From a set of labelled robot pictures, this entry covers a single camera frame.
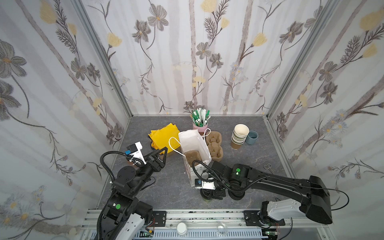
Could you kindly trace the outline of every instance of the scissors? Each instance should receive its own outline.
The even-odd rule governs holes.
[[[269,169],[269,171],[271,171],[271,173],[274,174],[273,171],[272,171],[272,169],[271,169],[271,167],[272,167],[272,165],[269,164],[269,163],[268,163],[267,165],[264,165],[264,169],[265,169],[265,170]]]

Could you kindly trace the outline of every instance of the stacked paper cups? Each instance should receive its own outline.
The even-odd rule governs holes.
[[[232,133],[231,138],[231,147],[233,149],[239,149],[241,145],[245,142],[247,135],[249,133],[249,128],[244,124],[237,124]]]

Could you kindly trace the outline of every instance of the floral wallpaper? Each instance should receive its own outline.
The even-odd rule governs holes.
[[[76,238],[128,118],[70,2],[2,1],[0,23],[1,236]]]
[[[134,114],[266,114],[326,4],[82,2]]]
[[[270,116],[298,177],[349,195],[332,212],[339,240],[383,235],[383,57],[383,2],[341,1]],[[333,208],[346,201],[331,192]]]

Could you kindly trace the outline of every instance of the white paper bag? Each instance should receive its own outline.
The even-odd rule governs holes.
[[[201,161],[204,162],[206,165],[208,165],[211,161],[211,154],[209,153],[207,144],[205,143],[205,140],[200,135],[197,129],[191,129],[184,132],[179,132],[179,140],[181,145],[181,155],[183,155],[184,165],[186,173],[188,174],[189,182],[191,184],[191,187],[195,186],[195,179],[198,178],[193,171],[193,169],[189,166],[189,163],[184,155],[185,152],[195,150],[198,151],[201,156]],[[201,164],[196,165],[195,169],[198,174],[202,174],[205,167]]]

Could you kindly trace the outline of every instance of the yellow bag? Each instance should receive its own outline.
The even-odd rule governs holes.
[[[152,139],[151,146],[154,149],[162,149],[163,147],[168,148],[168,152],[172,152],[172,148],[176,149],[180,147],[180,144],[175,140],[171,139],[170,144],[172,145],[172,148],[168,144],[168,140],[171,137],[176,138],[179,140],[179,130],[176,125],[173,125],[172,123],[168,124],[166,127],[163,127],[160,130],[151,130],[151,133],[148,134],[148,136]]]

